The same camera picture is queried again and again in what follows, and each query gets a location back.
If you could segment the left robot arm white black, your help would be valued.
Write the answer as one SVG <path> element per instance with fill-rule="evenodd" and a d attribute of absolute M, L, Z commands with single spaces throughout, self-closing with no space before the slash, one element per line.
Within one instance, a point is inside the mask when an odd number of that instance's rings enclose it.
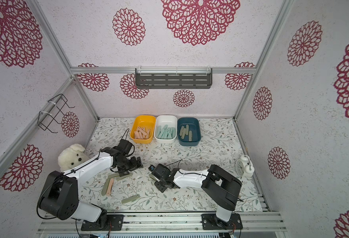
<path fill-rule="evenodd" d="M 83 220 L 103 228 L 107 223 L 107 210 L 79 200 L 83 183 L 105 169 L 116 169 L 120 177 L 143 167 L 140 157 L 133 156 L 134 145 L 121 139 L 114 147 L 105 147 L 89 161 L 64 172 L 51 172 L 44 184 L 36 205 L 36 212 L 43 210 L 54 218 Z"/>

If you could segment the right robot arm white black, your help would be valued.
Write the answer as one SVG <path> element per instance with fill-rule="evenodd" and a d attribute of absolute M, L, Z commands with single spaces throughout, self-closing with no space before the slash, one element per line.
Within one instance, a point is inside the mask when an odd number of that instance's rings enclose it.
<path fill-rule="evenodd" d="M 170 170 L 163 164 L 151 165 L 151 175 L 156 179 L 155 186 L 160 192 L 170 188 L 194 188 L 203 190 L 217 205 L 216 219 L 227 223 L 236 209 L 242 182 L 218 165 L 207 170 Z"/>

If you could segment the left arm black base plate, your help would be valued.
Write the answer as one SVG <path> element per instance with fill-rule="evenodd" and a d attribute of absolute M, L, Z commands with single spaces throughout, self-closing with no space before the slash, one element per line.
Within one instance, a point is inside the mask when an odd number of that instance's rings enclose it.
<path fill-rule="evenodd" d="M 124 215 L 106 214 L 101 215 L 96 222 L 83 221 L 80 230 L 83 232 L 92 231 L 121 231 Z"/>

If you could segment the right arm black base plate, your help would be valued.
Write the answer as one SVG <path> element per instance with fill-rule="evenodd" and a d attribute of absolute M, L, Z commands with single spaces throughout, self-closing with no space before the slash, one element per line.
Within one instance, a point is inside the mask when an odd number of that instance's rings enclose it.
<path fill-rule="evenodd" d="M 242 220 L 239 214 L 233 213 L 228 222 L 217 218 L 215 213 L 201 215 L 203 230 L 242 230 Z"/>

